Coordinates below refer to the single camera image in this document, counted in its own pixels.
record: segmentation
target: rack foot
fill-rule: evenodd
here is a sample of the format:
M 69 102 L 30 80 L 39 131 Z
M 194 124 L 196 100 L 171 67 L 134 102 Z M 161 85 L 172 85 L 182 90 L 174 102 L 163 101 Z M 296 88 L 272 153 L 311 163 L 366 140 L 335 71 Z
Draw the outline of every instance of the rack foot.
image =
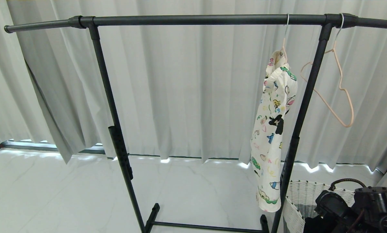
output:
M 156 203 L 152 208 L 152 212 L 149 216 L 148 221 L 146 222 L 146 233 L 150 233 L 154 225 L 168 226 L 168 227 L 186 227 L 186 228 L 195 228 L 195 229 L 203 229 L 203 230 L 221 230 L 221 231 L 243 232 L 243 233 L 269 233 L 269 227 L 268 227 L 267 218 L 265 215 L 261 215 L 260 217 L 261 230 L 251 230 L 251 229 L 240 229 L 240 228 L 231 228 L 231 227 L 211 227 L 211 226 L 193 225 L 193 224 L 158 222 L 158 221 L 155 221 L 155 219 L 156 219 L 156 216 L 158 215 L 159 209 L 160 209 L 160 206 L 158 203 Z

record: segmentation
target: basket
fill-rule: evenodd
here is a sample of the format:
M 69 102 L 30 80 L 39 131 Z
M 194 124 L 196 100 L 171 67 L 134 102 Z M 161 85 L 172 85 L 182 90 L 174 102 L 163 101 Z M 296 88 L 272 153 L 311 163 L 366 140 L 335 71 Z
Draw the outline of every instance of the basket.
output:
M 323 190 L 328 190 L 330 185 L 313 183 L 309 181 L 290 181 L 287 190 L 287 197 L 282 211 L 285 221 L 284 232 L 303 233 L 304 219 L 313 218 L 318 214 L 315 212 L 316 198 Z M 355 202 L 355 192 L 346 189 L 335 189 L 345 202 L 352 206 Z

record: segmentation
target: black metal clothes rack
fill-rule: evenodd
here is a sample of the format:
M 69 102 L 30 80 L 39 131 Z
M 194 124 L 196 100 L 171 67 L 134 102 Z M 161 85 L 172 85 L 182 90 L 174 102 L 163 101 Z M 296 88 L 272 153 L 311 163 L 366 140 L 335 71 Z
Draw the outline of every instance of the black metal clothes rack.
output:
M 370 28 L 387 28 L 387 20 L 384 19 L 369 19 L 359 18 L 351 14 L 344 15 L 344 24 L 342 28 L 352 27 L 370 27 Z M 169 227 L 188 227 L 208 230 L 222 230 L 229 232 L 249 232 L 249 233 L 268 233 L 269 227 L 265 215 L 260 217 L 262 230 L 238 229 L 230 227 L 210 227 L 192 224 L 178 224 L 169 222 L 156 221 L 156 216 L 160 209 L 159 204 L 156 203 L 152 212 L 144 224 L 142 215 L 140 214 L 139 205 L 136 200 L 136 195 L 133 190 L 132 179 L 133 173 L 129 163 L 128 153 L 126 150 L 123 133 L 120 127 L 119 117 L 115 100 L 113 98 L 112 88 L 110 86 L 109 76 L 107 73 L 105 59 L 103 57 L 102 46 L 100 44 L 100 35 L 97 27 L 112 26 L 112 25 L 285 25 L 289 19 L 290 25 L 321 25 L 322 30 L 319 37 L 319 44 L 313 60 L 312 69 L 310 71 L 309 80 L 307 82 L 306 90 L 303 95 L 303 100 L 297 121 L 294 127 L 293 135 L 290 141 L 287 157 L 281 173 L 281 189 L 280 198 L 281 204 L 284 204 L 287 188 L 293 169 L 294 159 L 297 153 L 299 143 L 299 135 L 303 126 L 304 118 L 309 107 L 310 98 L 319 74 L 320 65 L 329 40 L 331 30 L 333 27 L 340 28 L 342 23 L 342 16 L 339 14 L 325 14 L 325 15 L 161 15 L 161 16 L 115 16 L 115 17 L 94 17 L 94 16 L 74 16 L 65 20 L 56 20 L 48 22 L 37 22 L 24 25 L 4 26 L 7 33 L 18 31 L 31 31 L 48 28 L 88 28 L 91 39 L 93 41 L 94 51 L 96 53 L 97 62 L 100 69 L 100 74 L 103 80 L 107 100 L 109 103 L 110 112 L 113 118 L 113 126 L 109 127 L 109 133 L 112 137 L 115 152 L 118 162 L 126 183 L 127 190 L 130 195 L 130 200 L 139 223 L 141 233 L 150 233 L 154 225 L 169 226 Z M 282 213 L 282 206 L 276 212 L 274 223 L 272 226 L 272 233 L 277 233 L 280 218 Z

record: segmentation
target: cartoon pattern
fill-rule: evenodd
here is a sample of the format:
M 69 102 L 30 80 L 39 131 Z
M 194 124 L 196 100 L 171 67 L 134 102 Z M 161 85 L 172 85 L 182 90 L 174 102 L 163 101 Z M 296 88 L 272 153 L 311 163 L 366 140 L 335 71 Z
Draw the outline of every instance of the cartoon pattern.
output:
M 251 161 L 258 180 L 257 200 L 262 210 L 281 207 L 280 158 L 285 115 L 294 103 L 297 79 L 282 52 L 272 54 L 251 138 Z

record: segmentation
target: floor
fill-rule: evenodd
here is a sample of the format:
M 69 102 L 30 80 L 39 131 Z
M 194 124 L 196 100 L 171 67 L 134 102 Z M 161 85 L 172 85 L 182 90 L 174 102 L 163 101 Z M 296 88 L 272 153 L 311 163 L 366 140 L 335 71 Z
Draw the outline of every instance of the floor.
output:
M 133 186 L 144 221 L 158 202 L 157 221 L 260 229 L 254 173 L 238 161 L 131 156 Z M 293 180 L 331 183 L 352 177 L 376 184 L 363 165 L 296 163 Z M 342 183 L 337 187 L 357 188 Z M 267 214 L 271 226 L 274 214 Z M 75 155 L 66 165 L 55 152 L 0 149 L 0 233 L 140 232 L 117 160 Z M 211 233 L 155 226 L 152 233 Z

